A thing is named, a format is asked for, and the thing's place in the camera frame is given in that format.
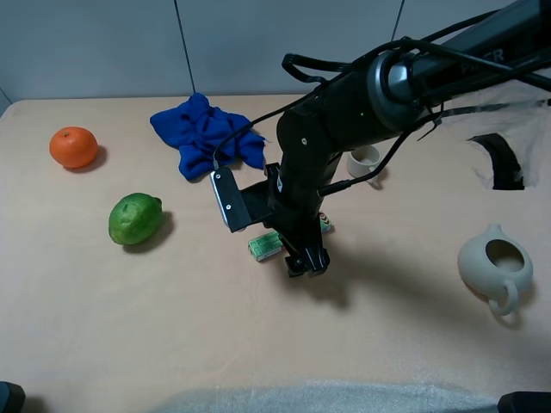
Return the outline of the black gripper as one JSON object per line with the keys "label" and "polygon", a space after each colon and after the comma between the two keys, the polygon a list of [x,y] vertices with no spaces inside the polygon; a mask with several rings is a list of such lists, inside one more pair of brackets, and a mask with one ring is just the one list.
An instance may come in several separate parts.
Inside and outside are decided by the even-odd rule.
{"label": "black gripper", "polygon": [[324,248],[319,214],[312,206],[287,200],[283,190],[279,190],[280,165],[268,163],[264,173],[268,179],[267,204],[271,215],[266,226],[278,232],[289,254],[302,254],[298,257],[287,256],[285,262],[290,278],[308,273],[311,276],[322,275],[329,267],[331,259]]}

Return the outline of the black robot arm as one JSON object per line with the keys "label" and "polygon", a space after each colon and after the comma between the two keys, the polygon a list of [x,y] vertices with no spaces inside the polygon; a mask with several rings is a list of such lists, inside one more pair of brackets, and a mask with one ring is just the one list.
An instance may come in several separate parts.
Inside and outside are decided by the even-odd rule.
{"label": "black robot arm", "polygon": [[549,64],[549,2],[517,1],[470,21],[440,45],[405,37],[380,46],[285,111],[276,128],[282,162],[270,178],[269,203],[288,273],[318,275],[329,266],[319,209],[327,195],[348,187],[333,181],[343,153],[387,139],[400,145],[457,96],[510,80],[549,89],[541,74]]}

